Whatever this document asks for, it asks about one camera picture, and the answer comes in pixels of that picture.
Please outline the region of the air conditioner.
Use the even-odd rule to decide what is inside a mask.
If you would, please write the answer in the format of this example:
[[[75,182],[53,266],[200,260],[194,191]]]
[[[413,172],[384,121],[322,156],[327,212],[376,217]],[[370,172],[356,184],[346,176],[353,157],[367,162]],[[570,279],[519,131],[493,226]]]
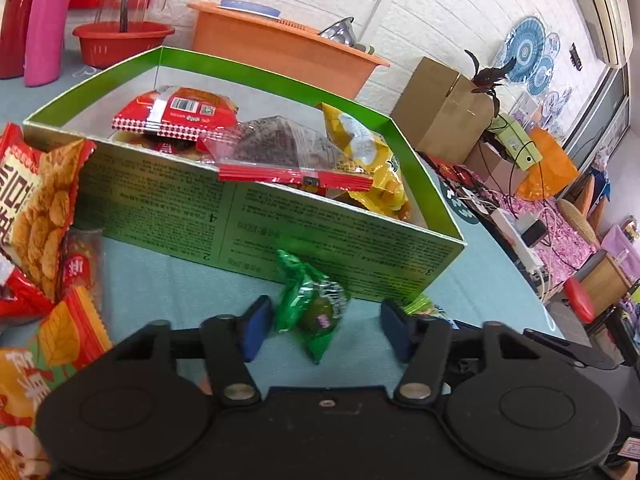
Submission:
[[[607,66],[623,68],[634,38],[628,0],[577,0],[596,55]]]

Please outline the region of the orange green snack bag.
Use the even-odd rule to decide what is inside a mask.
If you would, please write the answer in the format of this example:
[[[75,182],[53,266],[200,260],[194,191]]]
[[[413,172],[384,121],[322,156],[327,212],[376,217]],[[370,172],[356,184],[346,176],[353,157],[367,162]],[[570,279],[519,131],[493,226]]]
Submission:
[[[111,348],[90,292],[71,288],[27,347],[1,350],[1,425],[34,428],[46,396]]]

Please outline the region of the red thermos jug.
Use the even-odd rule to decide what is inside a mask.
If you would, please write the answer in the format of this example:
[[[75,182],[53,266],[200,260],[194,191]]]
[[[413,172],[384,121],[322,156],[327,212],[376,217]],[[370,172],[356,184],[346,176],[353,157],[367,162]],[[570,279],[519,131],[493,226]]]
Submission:
[[[1,24],[0,78],[23,76],[32,0],[6,0]]]

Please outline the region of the orange plastic basin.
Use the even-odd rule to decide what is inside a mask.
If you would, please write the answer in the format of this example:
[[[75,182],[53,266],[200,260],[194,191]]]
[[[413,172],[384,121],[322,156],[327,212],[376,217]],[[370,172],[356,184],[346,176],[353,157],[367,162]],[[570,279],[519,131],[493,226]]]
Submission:
[[[270,70],[343,98],[356,99],[378,67],[389,62],[318,35],[301,24],[191,1],[196,17],[191,49]]]

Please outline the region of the dark red plant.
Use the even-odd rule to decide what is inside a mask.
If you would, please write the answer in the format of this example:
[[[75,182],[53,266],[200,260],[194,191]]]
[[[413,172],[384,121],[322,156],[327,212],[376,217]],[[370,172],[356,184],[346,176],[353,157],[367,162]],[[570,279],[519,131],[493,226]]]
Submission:
[[[471,79],[475,88],[471,90],[472,93],[484,93],[486,96],[491,97],[492,105],[494,106],[494,117],[497,117],[500,113],[500,100],[497,96],[496,88],[501,86],[501,81],[506,78],[506,75],[514,69],[516,64],[516,58],[512,56],[509,62],[502,67],[480,67],[480,61],[475,54],[469,50],[464,50],[469,55],[474,65],[474,76]]]

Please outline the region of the yellow chips bag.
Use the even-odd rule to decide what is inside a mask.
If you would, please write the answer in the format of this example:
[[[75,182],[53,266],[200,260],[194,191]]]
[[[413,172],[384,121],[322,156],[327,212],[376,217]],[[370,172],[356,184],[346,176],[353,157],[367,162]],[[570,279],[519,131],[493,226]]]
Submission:
[[[331,141],[362,168],[372,183],[366,191],[348,191],[363,208],[407,221],[411,206],[397,157],[385,139],[338,108],[321,103]]]

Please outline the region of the small red wrapped candy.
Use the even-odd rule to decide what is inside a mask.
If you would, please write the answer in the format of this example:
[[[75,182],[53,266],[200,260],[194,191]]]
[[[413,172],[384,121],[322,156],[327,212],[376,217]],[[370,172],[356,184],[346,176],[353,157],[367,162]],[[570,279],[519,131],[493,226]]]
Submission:
[[[84,286],[88,290],[94,307],[101,313],[103,307],[102,231],[71,228],[64,240],[61,262],[60,298],[63,298],[73,287]]]

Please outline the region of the steel bowl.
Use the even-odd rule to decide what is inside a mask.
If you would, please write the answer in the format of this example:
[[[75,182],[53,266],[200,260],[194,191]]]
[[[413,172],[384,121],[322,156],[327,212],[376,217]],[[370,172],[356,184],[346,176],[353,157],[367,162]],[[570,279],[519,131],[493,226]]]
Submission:
[[[318,33],[318,36],[335,41],[343,46],[353,48],[357,42],[354,29],[352,28],[353,22],[354,18],[352,16],[342,18],[329,27],[323,29]]]

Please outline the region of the white power strip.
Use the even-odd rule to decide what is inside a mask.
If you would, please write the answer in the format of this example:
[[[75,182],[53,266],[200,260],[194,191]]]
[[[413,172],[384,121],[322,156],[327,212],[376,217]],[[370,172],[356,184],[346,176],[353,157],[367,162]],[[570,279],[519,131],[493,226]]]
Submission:
[[[529,248],[522,239],[521,233],[516,228],[516,220],[513,214],[498,208],[490,214],[490,218],[509,243],[515,255],[518,256],[527,272],[534,273],[544,267],[544,262],[539,258],[538,254],[532,248]]]

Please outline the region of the green cardboard box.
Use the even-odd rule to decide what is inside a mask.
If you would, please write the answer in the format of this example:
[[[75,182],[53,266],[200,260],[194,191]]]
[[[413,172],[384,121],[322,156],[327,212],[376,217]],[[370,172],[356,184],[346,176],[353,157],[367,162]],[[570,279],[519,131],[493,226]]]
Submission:
[[[161,84],[228,96],[243,119],[282,115],[322,130],[321,103],[379,133],[396,156],[417,222],[400,221],[297,188],[224,182],[212,165],[115,141],[113,116]],[[254,278],[279,276],[292,252],[352,296],[410,300],[460,255],[465,240],[416,152],[387,116],[300,81],[216,56],[160,47],[114,65],[24,120],[42,150],[96,144],[81,171],[76,220],[106,236]]]

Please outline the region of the pink thermos bottle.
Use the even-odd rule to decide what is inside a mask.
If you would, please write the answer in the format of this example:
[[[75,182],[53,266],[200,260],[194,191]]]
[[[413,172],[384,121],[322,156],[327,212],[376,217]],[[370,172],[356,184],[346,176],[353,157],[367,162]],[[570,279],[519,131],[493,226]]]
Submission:
[[[24,85],[40,87],[60,76],[70,0],[32,0],[26,36]]]

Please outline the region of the blue round wall decoration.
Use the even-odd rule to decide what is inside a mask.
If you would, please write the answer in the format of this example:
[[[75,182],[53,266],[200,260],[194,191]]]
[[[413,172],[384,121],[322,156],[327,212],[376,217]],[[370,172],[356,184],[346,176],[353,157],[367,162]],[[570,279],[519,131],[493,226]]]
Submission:
[[[544,40],[544,23],[536,16],[523,18],[511,29],[503,49],[503,64],[511,67],[508,81],[519,84],[529,78],[544,53]]]

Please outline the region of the red peanut snack bag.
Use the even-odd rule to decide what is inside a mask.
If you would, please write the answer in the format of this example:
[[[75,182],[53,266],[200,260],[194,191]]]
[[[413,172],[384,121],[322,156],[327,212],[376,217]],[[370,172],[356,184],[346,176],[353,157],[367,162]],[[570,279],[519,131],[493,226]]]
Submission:
[[[22,324],[54,307],[79,174],[96,149],[80,139],[42,152],[12,122],[1,135],[1,322]]]

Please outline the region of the clear red-edged dates bag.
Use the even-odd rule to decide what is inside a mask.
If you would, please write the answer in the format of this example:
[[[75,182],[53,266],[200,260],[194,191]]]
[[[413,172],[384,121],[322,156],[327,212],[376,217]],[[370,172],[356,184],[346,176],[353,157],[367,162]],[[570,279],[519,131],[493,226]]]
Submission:
[[[281,116],[219,127],[201,134],[196,146],[213,157],[225,181],[341,191],[367,191],[373,182],[327,134]]]

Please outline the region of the red plastic basket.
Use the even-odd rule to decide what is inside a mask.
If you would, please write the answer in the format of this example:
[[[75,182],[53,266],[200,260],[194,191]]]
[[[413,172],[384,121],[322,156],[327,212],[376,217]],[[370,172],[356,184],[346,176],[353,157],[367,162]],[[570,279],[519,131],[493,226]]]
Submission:
[[[101,70],[159,47],[174,33],[172,26],[155,22],[130,23],[126,32],[117,22],[82,24],[73,30],[84,63]]]

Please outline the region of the dark blue white snack pack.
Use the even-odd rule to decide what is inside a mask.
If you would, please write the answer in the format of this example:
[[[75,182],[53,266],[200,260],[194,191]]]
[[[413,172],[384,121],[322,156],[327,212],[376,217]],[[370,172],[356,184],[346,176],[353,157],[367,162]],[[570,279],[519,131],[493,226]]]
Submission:
[[[24,426],[4,427],[0,430],[2,480],[45,479],[51,464],[46,452]]]

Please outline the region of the brown cardboard box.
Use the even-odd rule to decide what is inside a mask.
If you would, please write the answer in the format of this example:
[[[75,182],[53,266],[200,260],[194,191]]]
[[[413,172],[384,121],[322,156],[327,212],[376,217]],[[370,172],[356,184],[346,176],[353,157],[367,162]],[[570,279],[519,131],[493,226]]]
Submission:
[[[494,118],[494,103],[457,70],[422,58],[390,117],[418,152],[462,164]]]

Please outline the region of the blue lidded bowl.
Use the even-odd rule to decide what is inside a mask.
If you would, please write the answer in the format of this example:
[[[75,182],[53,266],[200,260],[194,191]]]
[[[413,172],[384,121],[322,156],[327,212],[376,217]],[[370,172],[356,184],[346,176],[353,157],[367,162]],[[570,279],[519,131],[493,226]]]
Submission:
[[[224,10],[252,14],[262,18],[270,18],[270,20],[278,20],[281,16],[281,11],[278,9],[244,0],[221,0],[219,6]]]

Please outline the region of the red checkered snack pack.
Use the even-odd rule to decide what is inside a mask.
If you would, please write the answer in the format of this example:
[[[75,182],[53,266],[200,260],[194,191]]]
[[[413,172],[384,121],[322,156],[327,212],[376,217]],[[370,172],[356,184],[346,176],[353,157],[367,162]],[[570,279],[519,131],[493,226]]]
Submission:
[[[205,133],[238,123],[238,107],[226,96],[163,86],[136,96],[112,119],[114,130],[197,141]]]

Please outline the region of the green candy pack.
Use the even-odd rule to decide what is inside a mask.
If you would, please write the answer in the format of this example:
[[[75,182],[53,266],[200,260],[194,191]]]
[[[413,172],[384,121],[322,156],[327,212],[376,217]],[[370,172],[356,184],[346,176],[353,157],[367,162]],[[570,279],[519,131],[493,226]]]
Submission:
[[[344,318],[350,295],[343,285],[296,255],[279,249],[283,292],[274,310],[277,333],[296,333],[307,356],[319,364]]]

